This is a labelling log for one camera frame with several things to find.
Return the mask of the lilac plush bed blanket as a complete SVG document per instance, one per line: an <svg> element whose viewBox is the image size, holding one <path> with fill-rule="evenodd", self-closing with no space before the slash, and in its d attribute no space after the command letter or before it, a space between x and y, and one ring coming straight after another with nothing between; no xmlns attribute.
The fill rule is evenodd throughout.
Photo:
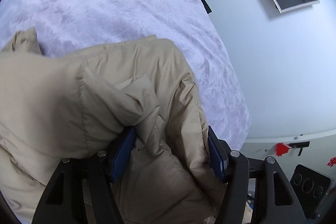
<svg viewBox="0 0 336 224"><path fill-rule="evenodd" d="M193 70L207 120L240 149L251 125L228 52L201 0L1 0L1 44L34 27L45 55L96 44L169 39Z"/></svg>

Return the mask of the beige puffer jacket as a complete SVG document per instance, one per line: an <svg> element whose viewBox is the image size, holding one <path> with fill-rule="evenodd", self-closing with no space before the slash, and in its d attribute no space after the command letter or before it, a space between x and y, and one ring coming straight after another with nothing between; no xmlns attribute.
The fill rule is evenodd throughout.
<svg viewBox="0 0 336 224"><path fill-rule="evenodd" d="M1 50L1 193L31 223L58 163L93 156L127 126L137 140L113 186L126 223L214 223L226 191L209 165L195 76L156 36L63 57L41 53L34 28Z"/></svg>

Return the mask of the red paper decoration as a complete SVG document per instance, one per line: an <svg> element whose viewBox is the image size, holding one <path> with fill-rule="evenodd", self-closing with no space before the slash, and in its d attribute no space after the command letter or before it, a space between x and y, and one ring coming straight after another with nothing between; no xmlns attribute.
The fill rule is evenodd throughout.
<svg viewBox="0 0 336 224"><path fill-rule="evenodd" d="M277 143L275 145L276 156L282 156L289 152L291 146L285 143Z"/></svg>

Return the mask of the black control panel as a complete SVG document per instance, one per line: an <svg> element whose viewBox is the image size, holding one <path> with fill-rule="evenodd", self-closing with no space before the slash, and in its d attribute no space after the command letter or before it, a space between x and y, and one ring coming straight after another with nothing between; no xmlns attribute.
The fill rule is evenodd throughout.
<svg viewBox="0 0 336 224"><path fill-rule="evenodd" d="M290 184L307 219L317 218L317 209L332 182L329 176L301 164L296 166Z"/></svg>

